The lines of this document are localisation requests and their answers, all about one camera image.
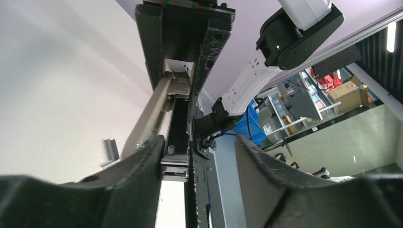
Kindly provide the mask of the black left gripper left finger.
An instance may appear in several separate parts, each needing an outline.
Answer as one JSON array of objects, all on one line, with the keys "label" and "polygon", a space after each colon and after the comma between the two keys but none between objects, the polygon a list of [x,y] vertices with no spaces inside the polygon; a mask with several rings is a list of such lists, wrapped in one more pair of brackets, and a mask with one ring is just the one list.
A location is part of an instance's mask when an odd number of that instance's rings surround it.
[{"label": "black left gripper left finger", "polygon": [[3,228],[153,228],[161,188],[164,137],[79,182],[56,185],[1,176]]}]

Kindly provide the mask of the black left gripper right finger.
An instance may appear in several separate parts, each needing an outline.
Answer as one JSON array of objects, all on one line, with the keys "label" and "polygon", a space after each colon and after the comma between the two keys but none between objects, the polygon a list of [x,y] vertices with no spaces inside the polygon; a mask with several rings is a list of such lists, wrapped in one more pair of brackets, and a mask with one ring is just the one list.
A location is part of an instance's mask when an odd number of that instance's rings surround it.
[{"label": "black left gripper right finger", "polygon": [[341,183],[279,161],[245,136],[235,138],[249,228],[400,228],[403,177],[360,176]]}]

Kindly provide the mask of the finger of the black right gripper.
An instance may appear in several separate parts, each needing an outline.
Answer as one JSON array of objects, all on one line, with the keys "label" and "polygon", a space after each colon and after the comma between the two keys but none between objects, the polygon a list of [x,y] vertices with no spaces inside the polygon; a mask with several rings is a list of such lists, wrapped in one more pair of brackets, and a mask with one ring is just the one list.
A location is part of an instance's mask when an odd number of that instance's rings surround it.
[{"label": "finger of the black right gripper", "polygon": [[193,64],[192,86],[189,101],[195,104],[208,75],[210,74],[219,54],[223,50],[232,31],[232,20],[212,17],[202,33],[202,43]]},{"label": "finger of the black right gripper", "polygon": [[155,89],[163,77],[163,9],[153,5],[139,4],[135,8],[135,19],[146,69],[151,86]]}]

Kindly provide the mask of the silver staple strip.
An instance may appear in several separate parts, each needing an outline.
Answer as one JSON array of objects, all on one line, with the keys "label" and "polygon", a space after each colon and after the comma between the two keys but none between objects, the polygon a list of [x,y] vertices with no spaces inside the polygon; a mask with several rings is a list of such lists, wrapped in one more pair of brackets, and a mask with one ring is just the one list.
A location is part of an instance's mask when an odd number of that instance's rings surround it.
[{"label": "silver staple strip", "polygon": [[106,147],[106,153],[108,156],[108,162],[106,162],[106,164],[102,165],[101,168],[103,170],[117,164],[120,161],[120,154],[118,151],[116,140],[115,139],[105,139],[104,143],[105,143],[105,147]]}]

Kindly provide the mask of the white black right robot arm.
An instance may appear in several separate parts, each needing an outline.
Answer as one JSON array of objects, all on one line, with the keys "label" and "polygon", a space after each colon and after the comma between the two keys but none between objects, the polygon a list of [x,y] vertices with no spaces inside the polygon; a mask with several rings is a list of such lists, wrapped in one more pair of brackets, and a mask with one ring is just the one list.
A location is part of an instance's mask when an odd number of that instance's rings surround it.
[{"label": "white black right robot arm", "polygon": [[[281,72],[303,64],[343,23],[328,0],[282,0],[260,28],[256,52],[212,113],[192,120],[193,137],[206,148],[216,132],[233,129],[250,101]],[[192,62],[189,116],[232,31],[235,10],[214,0],[144,0],[134,8],[145,64],[153,87],[166,59]]]}]

